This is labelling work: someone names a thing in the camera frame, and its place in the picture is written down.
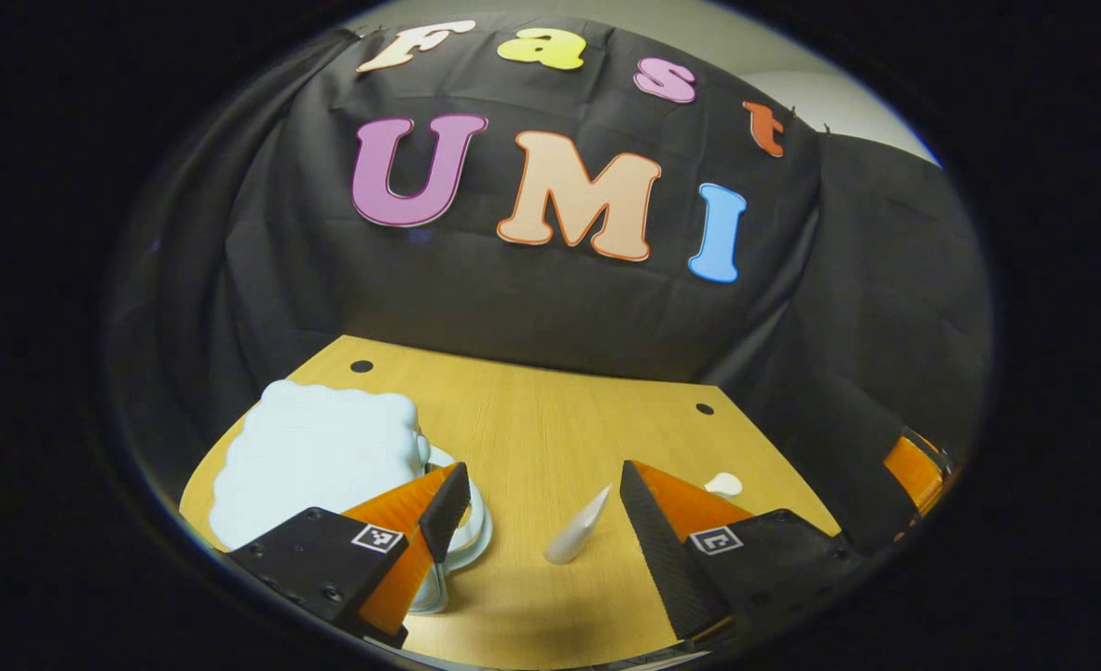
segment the wooden table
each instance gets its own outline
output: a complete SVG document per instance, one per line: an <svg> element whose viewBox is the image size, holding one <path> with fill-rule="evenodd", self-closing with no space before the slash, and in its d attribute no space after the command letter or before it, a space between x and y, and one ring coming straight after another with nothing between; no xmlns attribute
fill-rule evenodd
<svg viewBox="0 0 1101 671"><path fill-rule="evenodd" d="M374 368L353 372L370 360ZM697 485L724 470L745 490L733 502L762 513L788 507L840 531L794 468L716 387L596 378L423 351L341 336L291 381L395 391L417 404L430 443L468 464L495 523L475 564L447 578L449 607L410 615L405 649L492 668L613 662L677 642L621 499L623 459ZM705 414L697 403L707 404ZM181 513L219 549L206 518L227 446L199 464ZM613 484L584 551L552 565L542 551L600 489Z"/></svg>

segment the blue letter i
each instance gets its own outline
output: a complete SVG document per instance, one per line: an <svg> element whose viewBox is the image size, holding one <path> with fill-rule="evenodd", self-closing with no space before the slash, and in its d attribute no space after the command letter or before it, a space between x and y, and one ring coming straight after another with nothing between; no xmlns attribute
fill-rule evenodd
<svg viewBox="0 0 1101 671"><path fill-rule="evenodd" d="M745 199L734 191L715 184L699 186L699 196L708 203L708 218L702 225L702 246L690 257L690 272L711 281L737 281L733 247L737 225L745 212Z"/></svg>

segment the purple letter u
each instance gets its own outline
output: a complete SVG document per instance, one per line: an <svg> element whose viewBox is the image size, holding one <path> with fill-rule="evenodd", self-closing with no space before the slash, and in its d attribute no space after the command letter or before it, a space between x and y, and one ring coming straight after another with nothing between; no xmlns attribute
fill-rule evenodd
<svg viewBox="0 0 1101 671"><path fill-rule="evenodd" d="M359 158L350 182L350 201L359 214L382 226L422 226L443 216L451 207L464 173L468 142L488 128L488 119L477 115L447 115L429 122L438 137L426 187L416 196L397 196L389 188L392 158L401 137L413 130L413 119L389 118L364 123L359 129Z"/></svg>

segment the white ceiling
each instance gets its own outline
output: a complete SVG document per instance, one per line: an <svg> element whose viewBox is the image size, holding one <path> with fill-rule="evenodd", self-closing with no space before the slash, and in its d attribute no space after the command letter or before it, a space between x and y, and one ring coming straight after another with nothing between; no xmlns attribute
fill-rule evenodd
<svg viewBox="0 0 1101 671"><path fill-rule="evenodd" d="M840 69L743 14L704 0L396 0L352 25L417 26L454 14L515 12L592 19L699 56L735 76Z"/></svg>

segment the white cone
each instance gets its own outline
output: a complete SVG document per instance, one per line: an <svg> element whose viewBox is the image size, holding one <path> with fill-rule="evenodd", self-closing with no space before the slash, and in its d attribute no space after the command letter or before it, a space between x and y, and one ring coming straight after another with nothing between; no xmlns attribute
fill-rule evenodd
<svg viewBox="0 0 1101 671"><path fill-rule="evenodd" d="M586 505L584 510L580 510L579 515L576 515L567 523L567 527L558 532L558 535L555 535L555 539L547 545L546 552L542 553L546 561L549 561L550 564L567 564L570 560L575 560L575 556L584 549L584 541L592 534L596 521L599 519L600 512L604 510L606 502L609 501L610 491L612 491L611 484L604 487L604 491L599 493L589 505Z"/></svg>
<svg viewBox="0 0 1101 671"><path fill-rule="evenodd" d="M704 489L708 489L709 493L718 494L718 496L730 499L738 494L743 491L741 486L741 480L738 479L737 475L732 473L717 473L716 477L712 477L711 483L702 486Z"/></svg>

